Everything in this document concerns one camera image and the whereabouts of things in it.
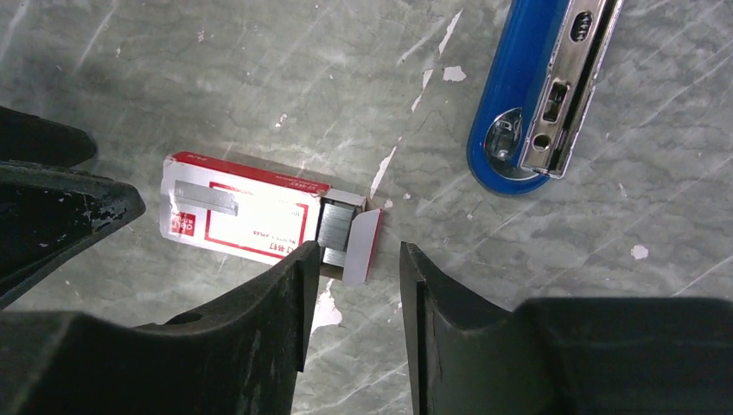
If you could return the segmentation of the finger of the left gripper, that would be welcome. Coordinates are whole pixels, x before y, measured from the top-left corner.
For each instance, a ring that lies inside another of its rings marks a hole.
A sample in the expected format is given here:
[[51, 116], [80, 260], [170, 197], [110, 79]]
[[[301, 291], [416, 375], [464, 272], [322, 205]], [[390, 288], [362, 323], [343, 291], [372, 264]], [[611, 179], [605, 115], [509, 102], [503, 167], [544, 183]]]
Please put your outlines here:
[[1, 107], [1, 161], [72, 168], [97, 155], [83, 130]]
[[1, 306], [146, 210], [137, 189], [84, 171], [1, 164]]

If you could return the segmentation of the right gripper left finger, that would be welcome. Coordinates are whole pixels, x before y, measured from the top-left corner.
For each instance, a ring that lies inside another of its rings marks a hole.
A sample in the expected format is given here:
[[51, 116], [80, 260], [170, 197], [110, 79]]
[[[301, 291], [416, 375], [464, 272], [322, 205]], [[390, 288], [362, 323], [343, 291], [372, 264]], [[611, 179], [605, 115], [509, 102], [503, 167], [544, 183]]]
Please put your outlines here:
[[163, 324], [3, 312], [4, 414], [288, 414], [318, 295], [320, 248]]

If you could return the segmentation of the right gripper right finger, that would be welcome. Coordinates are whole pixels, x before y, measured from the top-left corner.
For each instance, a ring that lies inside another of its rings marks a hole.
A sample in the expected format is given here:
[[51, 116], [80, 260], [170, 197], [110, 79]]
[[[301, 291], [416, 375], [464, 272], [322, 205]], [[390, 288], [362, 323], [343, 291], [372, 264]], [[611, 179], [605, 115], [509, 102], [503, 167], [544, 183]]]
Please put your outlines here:
[[416, 414], [729, 414], [732, 304], [535, 297], [515, 310], [399, 258]]

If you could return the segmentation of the red staples box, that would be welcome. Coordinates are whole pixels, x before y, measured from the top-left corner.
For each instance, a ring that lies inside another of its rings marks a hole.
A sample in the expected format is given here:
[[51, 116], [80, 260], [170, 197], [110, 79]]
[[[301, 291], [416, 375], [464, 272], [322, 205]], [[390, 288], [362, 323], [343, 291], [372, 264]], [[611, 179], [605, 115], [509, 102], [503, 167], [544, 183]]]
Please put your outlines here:
[[[343, 268], [322, 262], [317, 232], [326, 200], [357, 207]], [[160, 232], [178, 243], [274, 265], [305, 242], [319, 246], [322, 275], [366, 282], [382, 211], [364, 195], [189, 151], [163, 161]]]

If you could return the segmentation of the blue black stapler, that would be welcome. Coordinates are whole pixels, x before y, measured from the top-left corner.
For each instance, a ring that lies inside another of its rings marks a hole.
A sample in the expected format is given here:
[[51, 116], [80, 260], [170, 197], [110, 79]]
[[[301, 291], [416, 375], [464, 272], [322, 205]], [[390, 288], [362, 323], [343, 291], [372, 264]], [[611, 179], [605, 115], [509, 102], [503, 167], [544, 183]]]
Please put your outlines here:
[[512, 2], [468, 136], [468, 166], [484, 188], [524, 195], [564, 177], [621, 7]]

